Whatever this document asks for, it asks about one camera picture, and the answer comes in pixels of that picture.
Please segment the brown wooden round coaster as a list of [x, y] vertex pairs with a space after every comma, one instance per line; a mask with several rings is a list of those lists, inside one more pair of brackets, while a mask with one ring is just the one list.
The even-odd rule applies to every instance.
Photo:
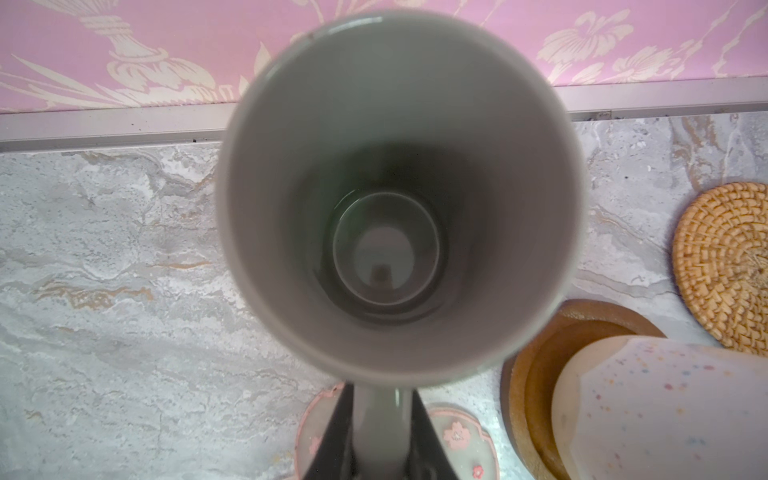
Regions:
[[504, 362], [500, 382], [502, 416], [510, 443], [535, 479], [567, 479], [557, 451], [551, 406], [567, 362], [587, 345], [614, 336], [665, 334], [623, 306], [572, 299], [561, 304], [546, 327]]

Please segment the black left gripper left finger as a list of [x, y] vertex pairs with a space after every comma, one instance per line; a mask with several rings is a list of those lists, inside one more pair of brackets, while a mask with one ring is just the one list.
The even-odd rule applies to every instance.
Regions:
[[312, 460], [302, 473], [303, 479], [353, 479], [355, 455], [352, 448], [352, 413], [354, 386], [344, 383], [330, 391], [336, 403]]

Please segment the grey mug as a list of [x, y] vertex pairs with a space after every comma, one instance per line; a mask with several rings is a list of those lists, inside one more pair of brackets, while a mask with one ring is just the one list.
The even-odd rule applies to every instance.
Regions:
[[353, 479], [410, 479], [413, 391], [500, 364], [544, 328], [586, 203], [549, 82], [484, 29], [423, 11], [293, 43], [240, 100], [215, 177], [246, 304], [354, 386]]

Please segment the white mug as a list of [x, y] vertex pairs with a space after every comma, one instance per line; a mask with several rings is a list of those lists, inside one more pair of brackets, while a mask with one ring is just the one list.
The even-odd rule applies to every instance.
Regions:
[[767, 360], [617, 336], [559, 375], [552, 427], [572, 479], [764, 479]]

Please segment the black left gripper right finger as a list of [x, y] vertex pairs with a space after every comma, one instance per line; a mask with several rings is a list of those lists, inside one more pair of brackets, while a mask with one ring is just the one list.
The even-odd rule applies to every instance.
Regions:
[[411, 480], [458, 479], [416, 390], [412, 394], [409, 478]]

